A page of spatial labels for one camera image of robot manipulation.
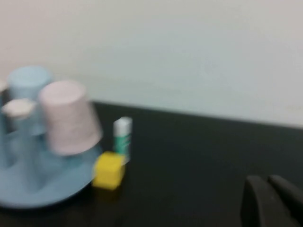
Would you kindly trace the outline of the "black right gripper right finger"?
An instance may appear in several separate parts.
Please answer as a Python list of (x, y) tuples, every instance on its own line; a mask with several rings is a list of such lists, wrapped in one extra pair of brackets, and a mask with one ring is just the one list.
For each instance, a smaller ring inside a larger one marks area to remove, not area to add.
[(278, 175), (270, 175), (267, 179), (275, 189), (285, 206), (289, 209), (292, 217), (303, 224), (303, 191), (293, 183)]

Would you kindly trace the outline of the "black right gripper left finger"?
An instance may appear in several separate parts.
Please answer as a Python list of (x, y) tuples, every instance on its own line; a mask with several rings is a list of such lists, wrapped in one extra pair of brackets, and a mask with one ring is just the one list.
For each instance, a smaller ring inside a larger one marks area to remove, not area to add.
[(267, 180), (256, 175), (246, 178), (242, 203), (243, 227), (301, 227)]

